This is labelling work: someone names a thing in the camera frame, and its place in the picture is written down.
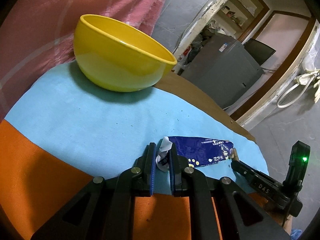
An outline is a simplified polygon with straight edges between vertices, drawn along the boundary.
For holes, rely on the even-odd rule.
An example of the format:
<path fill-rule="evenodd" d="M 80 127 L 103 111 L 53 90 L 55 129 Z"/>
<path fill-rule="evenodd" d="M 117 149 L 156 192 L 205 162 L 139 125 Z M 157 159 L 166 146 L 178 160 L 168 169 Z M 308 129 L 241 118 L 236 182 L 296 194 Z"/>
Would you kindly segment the blue snack wrapper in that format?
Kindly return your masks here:
<path fill-rule="evenodd" d="M 202 137 L 164 137 L 159 147 L 156 164 L 167 172 L 169 170 L 169 151 L 176 148 L 177 155 L 187 159 L 190 167 L 203 167 L 233 157 L 234 144 L 228 140 Z"/>

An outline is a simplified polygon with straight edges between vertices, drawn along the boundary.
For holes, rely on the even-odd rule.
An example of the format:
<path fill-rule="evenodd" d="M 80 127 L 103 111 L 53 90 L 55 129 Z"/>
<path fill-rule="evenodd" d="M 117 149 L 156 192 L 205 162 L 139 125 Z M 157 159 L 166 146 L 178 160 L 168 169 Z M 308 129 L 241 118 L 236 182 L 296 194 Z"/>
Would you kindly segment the striped blue orange cloth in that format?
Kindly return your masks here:
<path fill-rule="evenodd" d="M 94 176 L 119 175 L 165 136 L 229 140 L 267 172 L 254 138 L 184 78 L 170 73 L 155 87 L 116 93 L 70 62 L 42 75 L 1 122 L 1 207 L 30 239 Z"/>

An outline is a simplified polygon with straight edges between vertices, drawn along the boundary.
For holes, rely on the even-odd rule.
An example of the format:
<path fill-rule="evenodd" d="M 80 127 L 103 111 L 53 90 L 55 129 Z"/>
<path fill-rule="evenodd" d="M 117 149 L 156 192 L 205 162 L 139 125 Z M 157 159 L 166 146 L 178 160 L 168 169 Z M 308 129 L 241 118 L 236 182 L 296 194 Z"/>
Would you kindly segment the grey metal cabinet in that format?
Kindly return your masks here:
<path fill-rule="evenodd" d="M 185 68 L 181 77 L 221 108 L 235 103 L 262 76 L 262 68 L 238 40 L 215 34 Z"/>

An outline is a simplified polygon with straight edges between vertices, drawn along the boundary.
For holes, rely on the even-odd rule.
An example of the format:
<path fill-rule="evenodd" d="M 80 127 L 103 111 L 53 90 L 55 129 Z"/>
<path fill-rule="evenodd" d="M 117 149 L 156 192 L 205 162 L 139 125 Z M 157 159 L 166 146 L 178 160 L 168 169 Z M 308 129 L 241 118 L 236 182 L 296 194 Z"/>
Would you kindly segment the black monitor screen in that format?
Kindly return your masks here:
<path fill-rule="evenodd" d="M 260 66 L 276 52 L 270 46 L 252 38 L 244 44 L 244 48 Z"/>

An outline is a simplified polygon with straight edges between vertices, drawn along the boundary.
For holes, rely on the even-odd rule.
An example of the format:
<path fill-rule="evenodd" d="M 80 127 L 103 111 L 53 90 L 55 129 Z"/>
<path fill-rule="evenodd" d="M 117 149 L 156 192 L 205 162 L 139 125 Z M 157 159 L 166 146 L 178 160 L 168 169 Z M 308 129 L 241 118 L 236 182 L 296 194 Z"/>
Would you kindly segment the wooden storage shelf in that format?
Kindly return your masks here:
<path fill-rule="evenodd" d="M 215 15 L 214 20 L 226 33 L 239 37 L 263 8 L 259 0 L 228 0 Z"/>

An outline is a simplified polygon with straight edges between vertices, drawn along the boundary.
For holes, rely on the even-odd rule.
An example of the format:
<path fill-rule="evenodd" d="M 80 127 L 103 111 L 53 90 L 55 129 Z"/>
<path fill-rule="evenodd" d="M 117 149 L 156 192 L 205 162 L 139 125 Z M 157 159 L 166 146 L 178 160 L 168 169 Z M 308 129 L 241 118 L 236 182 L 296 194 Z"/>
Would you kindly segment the yellow plastic bowl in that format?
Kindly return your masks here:
<path fill-rule="evenodd" d="M 167 48 L 144 32 L 94 14 L 80 16 L 73 49 L 83 74 L 94 84 L 115 92 L 149 88 L 177 63 Z"/>

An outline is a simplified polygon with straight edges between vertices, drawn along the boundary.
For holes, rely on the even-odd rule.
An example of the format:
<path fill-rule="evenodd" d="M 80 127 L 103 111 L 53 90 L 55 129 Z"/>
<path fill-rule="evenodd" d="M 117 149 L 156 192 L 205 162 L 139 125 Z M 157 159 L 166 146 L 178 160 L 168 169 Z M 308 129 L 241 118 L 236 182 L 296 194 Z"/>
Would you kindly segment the pink checked cloth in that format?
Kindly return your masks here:
<path fill-rule="evenodd" d="M 72 61 L 81 15 L 114 18 L 151 35 L 165 0 L 18 0 L 1 25 L 1 117 L 46 71 Z"/>

